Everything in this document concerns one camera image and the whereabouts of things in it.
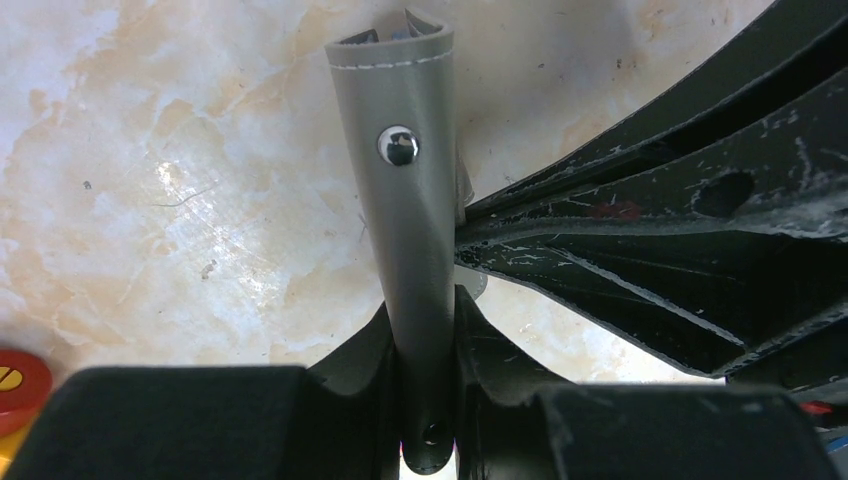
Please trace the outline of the grey card holder wallet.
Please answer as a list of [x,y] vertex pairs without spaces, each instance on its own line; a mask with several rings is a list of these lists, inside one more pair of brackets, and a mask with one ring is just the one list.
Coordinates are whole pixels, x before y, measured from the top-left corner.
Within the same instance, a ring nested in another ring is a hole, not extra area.
[[407,466],[441,470],[454,443],[458,158],[454,31],[407,7],[325,52],[393,335]]

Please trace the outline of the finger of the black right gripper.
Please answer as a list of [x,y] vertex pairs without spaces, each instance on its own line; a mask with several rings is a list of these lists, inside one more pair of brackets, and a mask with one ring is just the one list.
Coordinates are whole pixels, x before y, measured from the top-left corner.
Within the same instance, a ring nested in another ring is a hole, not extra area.
[[847,398],[847,248],[744,232],[464,239],[457,261],[534,289],[685,373]]
[[473,205],[461,246],[534,235],[847,238],[847,5],[777,1],[672,88]]

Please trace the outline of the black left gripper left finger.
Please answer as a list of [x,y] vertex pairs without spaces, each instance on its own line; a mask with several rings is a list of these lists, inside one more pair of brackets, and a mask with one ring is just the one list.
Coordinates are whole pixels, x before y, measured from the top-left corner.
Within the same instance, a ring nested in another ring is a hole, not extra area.
[[10,479],[394,479],[394,346],[379,309],[311,367],[100,367],[51,397]]

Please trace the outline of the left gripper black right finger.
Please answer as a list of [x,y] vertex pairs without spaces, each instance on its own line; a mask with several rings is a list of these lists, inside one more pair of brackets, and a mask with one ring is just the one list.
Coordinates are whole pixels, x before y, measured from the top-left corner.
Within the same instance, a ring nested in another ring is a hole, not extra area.
[[575,384],[456,291],[462,479],[821,479],[825,450],[783,392],[710,384]]

